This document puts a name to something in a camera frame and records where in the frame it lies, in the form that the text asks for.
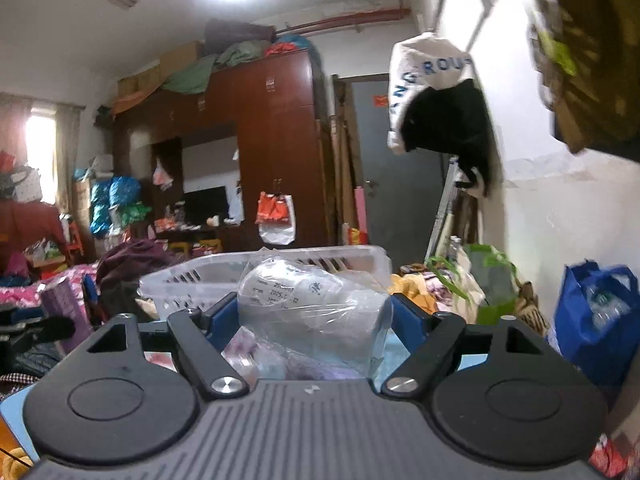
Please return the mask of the clear bagged white roll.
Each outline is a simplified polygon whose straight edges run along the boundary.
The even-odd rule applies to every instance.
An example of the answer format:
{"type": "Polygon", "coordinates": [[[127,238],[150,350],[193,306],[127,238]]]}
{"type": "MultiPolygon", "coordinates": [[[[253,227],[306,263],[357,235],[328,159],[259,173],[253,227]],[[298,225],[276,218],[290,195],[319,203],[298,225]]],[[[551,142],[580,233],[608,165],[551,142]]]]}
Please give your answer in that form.
{"type": "Polygon", "coordinates": [[[393,319],[390,295],[371,274],[282,256],[245,272],[238,309],[241,325],[272,348],[364,377],[378,368],[393,319]]]}

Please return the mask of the white plastic laundry basket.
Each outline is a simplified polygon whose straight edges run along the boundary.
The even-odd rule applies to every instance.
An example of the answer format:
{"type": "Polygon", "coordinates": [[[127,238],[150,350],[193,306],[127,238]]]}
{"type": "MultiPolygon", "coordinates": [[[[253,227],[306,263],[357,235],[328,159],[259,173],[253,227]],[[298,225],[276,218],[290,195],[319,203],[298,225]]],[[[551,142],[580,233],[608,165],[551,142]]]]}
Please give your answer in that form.
{"type": "Polygon", "coordinates": [[[257,252],[224,252],[175,264],[140,278],[138,293],[153,301],[162,320],[184,308],[206,310],[230,292],[236,292],[245,273],[268,257],[313,264],[345,278],[370,276],[383,287],[390,286],[393,273],[392,260],[378,246],[262,248],[257,252]]]}

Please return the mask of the orange yellow blanket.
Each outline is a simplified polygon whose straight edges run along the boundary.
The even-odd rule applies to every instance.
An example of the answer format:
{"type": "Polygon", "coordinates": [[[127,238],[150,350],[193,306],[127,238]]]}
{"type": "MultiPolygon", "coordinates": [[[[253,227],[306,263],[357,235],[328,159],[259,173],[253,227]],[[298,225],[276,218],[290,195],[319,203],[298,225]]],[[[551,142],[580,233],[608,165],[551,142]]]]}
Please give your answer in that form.
{"type": "Polygon", "coordinates": [[[434,314],[439,310],[436,292],[442,287],[439,278],[430,272],[392,274],[387,291],[410,299],[422,311],[434,314]]]}

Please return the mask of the purple box at left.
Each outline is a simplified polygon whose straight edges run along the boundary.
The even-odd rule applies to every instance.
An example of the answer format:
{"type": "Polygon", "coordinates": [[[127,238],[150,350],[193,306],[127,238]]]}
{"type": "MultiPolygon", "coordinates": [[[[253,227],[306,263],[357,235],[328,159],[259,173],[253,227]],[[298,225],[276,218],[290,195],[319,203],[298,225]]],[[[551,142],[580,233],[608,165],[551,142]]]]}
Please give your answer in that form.
{"type": "Polygon", "coordinates": [[[62,352],[69,354],[93,332],[85,307],[78,302],[68,278],[55,278],[43,285],[39,296],[47,315],[62,316],[73,322],[74,332],[58,343],[62,352]]]}

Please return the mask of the green white tote bag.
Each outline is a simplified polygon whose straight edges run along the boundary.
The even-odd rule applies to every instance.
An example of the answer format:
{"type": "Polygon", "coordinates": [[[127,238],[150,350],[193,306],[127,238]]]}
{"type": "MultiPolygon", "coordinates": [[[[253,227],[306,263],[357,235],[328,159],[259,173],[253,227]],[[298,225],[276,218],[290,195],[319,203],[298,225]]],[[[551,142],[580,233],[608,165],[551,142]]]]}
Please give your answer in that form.
{"type": "Polygon", "coordinates": [[[450,292],[450,311],[468,324],[496,325],[514,315],[518,268],[494,246],[459,246],[454,257],[433,256],[426,266],[450,292]]]}

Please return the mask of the metal crutches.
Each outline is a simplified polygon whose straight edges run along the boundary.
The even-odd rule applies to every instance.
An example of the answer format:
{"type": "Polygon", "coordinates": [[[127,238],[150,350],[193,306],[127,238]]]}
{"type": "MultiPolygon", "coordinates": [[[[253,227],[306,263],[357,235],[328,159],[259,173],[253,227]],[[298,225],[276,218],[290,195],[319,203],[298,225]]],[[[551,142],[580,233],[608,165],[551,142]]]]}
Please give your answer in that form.
{"type": "Polygon", "coordinates": [[[448,162],[445,184],[442,188],[442,196],[440,196],[434,226],[431,232],[430,240],[427,244],[424,263],[428,263],[428,260],[430,260],[430,258],[436,254],[437,244],[440,234],[442,234],[442,228],[444,227],[451,201],[454,199],[454,196],[456,196],[456,183],[458,180],[458,173],[458,158],[457,156],[454,156],[451,157],[448,162]]]}

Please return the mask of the maroon clothing pile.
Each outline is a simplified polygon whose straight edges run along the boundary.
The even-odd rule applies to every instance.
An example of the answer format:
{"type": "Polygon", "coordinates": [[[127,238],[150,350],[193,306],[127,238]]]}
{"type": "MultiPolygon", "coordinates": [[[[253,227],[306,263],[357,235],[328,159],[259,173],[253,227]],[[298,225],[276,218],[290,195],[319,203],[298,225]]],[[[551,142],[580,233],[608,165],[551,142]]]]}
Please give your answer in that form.
{"type": "Polygon", "coordinates": [[[108,318],[128,313],[139,322],[157,318],[138,304],[140,278],[172,266],[178,257],[150,240],[128,240],[104,254],[96,268],[100,306],[108,318]]]}

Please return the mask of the black television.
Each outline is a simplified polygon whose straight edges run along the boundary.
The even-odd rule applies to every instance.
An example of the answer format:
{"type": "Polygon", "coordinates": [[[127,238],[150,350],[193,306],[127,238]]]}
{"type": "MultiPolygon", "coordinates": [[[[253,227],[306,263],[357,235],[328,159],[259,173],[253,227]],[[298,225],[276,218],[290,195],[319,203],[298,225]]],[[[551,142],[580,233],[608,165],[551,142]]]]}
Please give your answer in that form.
{"type": "Polygon", "coordinates": [[[224,186],[187,192],[183,199],[186,222],[192,226],[204,226],[209,218],[224,220],[228,217],[229,204],[224,186]]]}

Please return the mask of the orange white hanging bag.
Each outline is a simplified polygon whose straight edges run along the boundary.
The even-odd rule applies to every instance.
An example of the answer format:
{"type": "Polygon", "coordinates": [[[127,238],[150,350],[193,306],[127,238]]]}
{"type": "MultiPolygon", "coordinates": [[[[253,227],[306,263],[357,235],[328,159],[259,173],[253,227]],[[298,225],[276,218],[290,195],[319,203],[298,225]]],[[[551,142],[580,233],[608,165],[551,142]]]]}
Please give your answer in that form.
{"type": "Polygon", "coordinates": [[[296,239],[296,217],[292,196],[261,192],[255,223],[264,244],[291,245],[296,239]]]}

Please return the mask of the grey door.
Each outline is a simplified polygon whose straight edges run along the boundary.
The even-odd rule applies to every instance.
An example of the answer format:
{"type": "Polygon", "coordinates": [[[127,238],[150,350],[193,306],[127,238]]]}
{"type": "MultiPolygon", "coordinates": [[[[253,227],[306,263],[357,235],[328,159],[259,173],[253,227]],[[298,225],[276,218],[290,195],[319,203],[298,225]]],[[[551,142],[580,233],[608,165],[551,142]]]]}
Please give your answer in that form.
{"type": "Polygon", "coordinates": [[[388,81],[350,85],[356,117],[362,187],[370,243],[385,249],[399,270],[424,260],[442,197],[446,159],[417,150],[397,155],[386,144],[390,130],[388,81]]]}

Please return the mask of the blue plastic bags stack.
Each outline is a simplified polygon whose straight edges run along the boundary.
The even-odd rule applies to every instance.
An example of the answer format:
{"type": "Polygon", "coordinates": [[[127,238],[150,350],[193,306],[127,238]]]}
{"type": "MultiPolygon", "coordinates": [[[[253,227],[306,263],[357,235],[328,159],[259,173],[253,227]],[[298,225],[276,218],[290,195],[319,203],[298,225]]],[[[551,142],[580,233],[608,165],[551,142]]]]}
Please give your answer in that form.
{"type": "Polygon", "coordinates": [[[114,230],[142,221],[149,208],[141,200],[141,183],[132,177],[99,180],[91,187],[90,232],[99,240],[114,230]]]}

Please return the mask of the blue shopping bag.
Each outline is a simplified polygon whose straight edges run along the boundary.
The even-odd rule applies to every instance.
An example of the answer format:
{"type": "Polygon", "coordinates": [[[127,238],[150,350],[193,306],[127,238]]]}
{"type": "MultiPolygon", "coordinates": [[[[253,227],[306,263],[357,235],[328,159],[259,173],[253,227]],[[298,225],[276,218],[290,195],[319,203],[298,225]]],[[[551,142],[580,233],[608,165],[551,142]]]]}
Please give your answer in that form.
{"type": "Polygon", "coordinates": [[[587,260],[564,272],[554,312],[562,356],[608,399],[620,393],[639,348],[639,281],[628,266],[587,260]]]}

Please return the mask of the dark red wooden wardrobe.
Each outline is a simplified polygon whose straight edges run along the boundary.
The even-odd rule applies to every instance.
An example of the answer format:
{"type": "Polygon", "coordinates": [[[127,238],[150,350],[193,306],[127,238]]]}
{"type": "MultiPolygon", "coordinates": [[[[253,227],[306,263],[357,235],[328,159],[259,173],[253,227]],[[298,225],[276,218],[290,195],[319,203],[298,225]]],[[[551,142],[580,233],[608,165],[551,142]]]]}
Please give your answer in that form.
{"type": "Polygon", "coordinates": [[[244,221],[224,224],[226,252],[262,246],[255,222],[260,194],[292,197],[294,247],[336,242],[333,155],[326,92],[319,65],[306,50],[270,55],[212,73],[205,92],[153,92],[114,118],[114,169],[142,184],[142,196],[161,217],[186,194],[191,150],[198,166],[221,168],[213,142],[235,141],[244,221]]]}

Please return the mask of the white hooded jacket hanging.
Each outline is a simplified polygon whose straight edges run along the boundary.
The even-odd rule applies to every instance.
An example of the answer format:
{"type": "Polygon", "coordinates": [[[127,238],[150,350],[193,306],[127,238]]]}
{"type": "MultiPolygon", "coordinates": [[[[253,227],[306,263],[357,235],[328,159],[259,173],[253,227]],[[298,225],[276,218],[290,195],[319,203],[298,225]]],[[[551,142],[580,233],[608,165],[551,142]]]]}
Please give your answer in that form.
{"type": "Polygon", "coordinates": [[[387,147],[456,156],[471,188],[489,194],[491,126],[472,56],[424,32],[395,44],[390,57],[387,147]]]}

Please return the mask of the brown hanging bag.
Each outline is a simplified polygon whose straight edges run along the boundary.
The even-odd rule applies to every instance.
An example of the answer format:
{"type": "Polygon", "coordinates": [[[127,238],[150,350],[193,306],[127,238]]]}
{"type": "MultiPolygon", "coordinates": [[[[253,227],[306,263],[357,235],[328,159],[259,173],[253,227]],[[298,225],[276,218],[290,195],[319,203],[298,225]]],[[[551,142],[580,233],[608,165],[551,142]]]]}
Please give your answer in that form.
{"type": "Polygon", "coordinates": [[[572,153],[639,158],[639,0],[527,0],[553,135],[572,153]]]}

